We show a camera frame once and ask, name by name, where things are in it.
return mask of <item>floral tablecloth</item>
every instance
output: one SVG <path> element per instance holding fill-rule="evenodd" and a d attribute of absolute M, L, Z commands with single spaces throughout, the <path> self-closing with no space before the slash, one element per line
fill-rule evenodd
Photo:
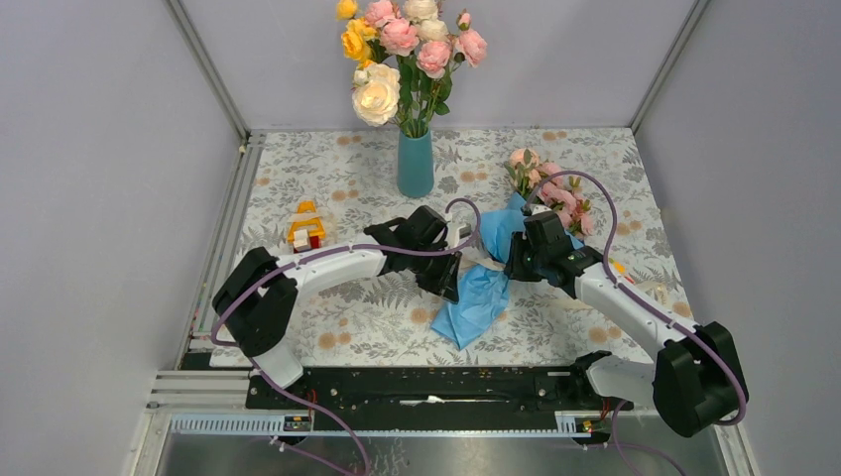
<path fill-rule="evenodd" d="M 436 185 L 423 199 L 397 190 L 397 136 L 394 130 L 269 134 L 238 258 L 257 246 L 275 255 L 291 253 L 285 229 L 304 199 L 314 199 L 327 215 L 328 244 L 350 239 L 366 225 L 408 216 L 422 204 L 443 210 L 457 196 L 469 197 L 482 211 L 502 208 L 512 192 L 502 164 L 512 151 L 528 146 L 544 161 L 588 172 L 605 184 L 620 214 L 612 257 L 653 296 L 691 315 L 629 129 L 437 131 Z M 585 183 L 583 192 L 591 198 L 596 224 L 587 243 L 601 249 L 610 213 L 595 186 Z M 468 207 L 454 210 L 461 221 L 472 222 Z M 468 251 L 468 259 L 478 253 Z M 429 328 L 442 301 L 421 292 L 409 273 L 347 283 L 300 302 L 287 338 L 305 366 L 555 365 L 594 350 L 649 360 L 610 316 L 560 290 L 511 283 L 510 293 L 507 310 L 463 351 Z M 216 348 L 211 365 L 248 363 L 237 349 Z"/>

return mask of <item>teal vase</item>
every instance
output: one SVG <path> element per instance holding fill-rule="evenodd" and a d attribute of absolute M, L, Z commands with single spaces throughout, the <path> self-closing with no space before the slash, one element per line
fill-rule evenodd
<path fill-rule="evenodd" d="M 406 137 L 400 131 L 397 144 L 397 188 L 405 196 L 420 198 L 426 196 L 435 186 L 435 171 L 432 164 L 432 133 L 426 131 L 423 137 Z"/>

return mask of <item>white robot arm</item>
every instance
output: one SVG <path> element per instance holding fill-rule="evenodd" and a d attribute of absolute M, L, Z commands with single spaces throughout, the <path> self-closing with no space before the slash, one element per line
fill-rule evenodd
<path fill-rule="evenodd" d="M 671 311 L 645 293 L 633 290 L 634 299 L 621 292 L 599 252 L 590 247 L 572 248 L 555 213 L 526 217 L 524 224 L 526 231 L 512 236 L 506 275 L 516 281 L 546 280 L 603 312 L 655 362 L 631 362 L 607 352 L 578 359 L 586 362 L 586 377 L 595 394 L 656 407 L 663 420 L 684 436 L 695 434 L 738 407 L 736 392 L 719 367 L 673 328 L 677 323 L 694 329 L 736 373 L 747 395 L 732 338 L 723 326 L 715 322 L 699 326 L 677 315 L 669 324 L 655 319 L 640 301 L 664 314 Z M 283 338 L 297 300 L 348 281 L 410 270 L 425 291 L 458 301 L 456 280 L 461 253 L 441 252 L 447 241 L 452 246 L 455 229 L 423 206 L 408 219 L 370 226 L 363 235 L 342 245 L 281 258 L 257 248 L 246 254 L 214 298 L 213 306 L 223 314 L 258 280 L 274 273 L 263 285 L 266 292 L 242 300 L 229 313 L 226 325 L 243 353 L 273 381 L 286 387 L 303 372 Z M 404 251 L 389 251 L 389 247 Z M 436 250 L 441 253 L 430 256 L 429 252 Z"/>

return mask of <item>white wall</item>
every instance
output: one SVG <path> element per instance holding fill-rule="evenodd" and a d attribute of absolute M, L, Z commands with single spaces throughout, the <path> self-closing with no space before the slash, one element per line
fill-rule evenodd
<path fill-rule="evenodd" d="M 350 105 L 355 64 L 335 0 L 183 3 L 250 127 L 366 127 Z M 692 3 L 446 0 L 450 29 L 468 8 L 489 53 L 456 74 L 452 112 L 434 125 L 629 124 Z"/>
<path fill-rule="evenodd" d="M 695 315 L 733 332 L 764 476 L 838 474 L 841 3 L 716 1 L 638 136 Z"/>
<path fill-rule="evenodd" d="M 238 145 L 163 1 L 0 3 L 0 474 L 117 474 Z"/>

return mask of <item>blue cloth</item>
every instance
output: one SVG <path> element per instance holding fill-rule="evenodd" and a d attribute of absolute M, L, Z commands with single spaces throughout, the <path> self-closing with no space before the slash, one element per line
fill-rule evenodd
<path fill-rule="evenodd" d="M 526 201 L 514 193 L 505 209 L 482 213 L 479 233 L 494 260 L 508 263 L 511 234 L 525 231 L 521 208 Z M 575 237 L 577 250 L 584 246 Z M 448 302 L 438 312 L 432 330 L 455 342 L 458 350 L 482 335 L 508 305 L 509 279 L 502 271 L 474 266 L 458 282 L 458 304 Z"/>

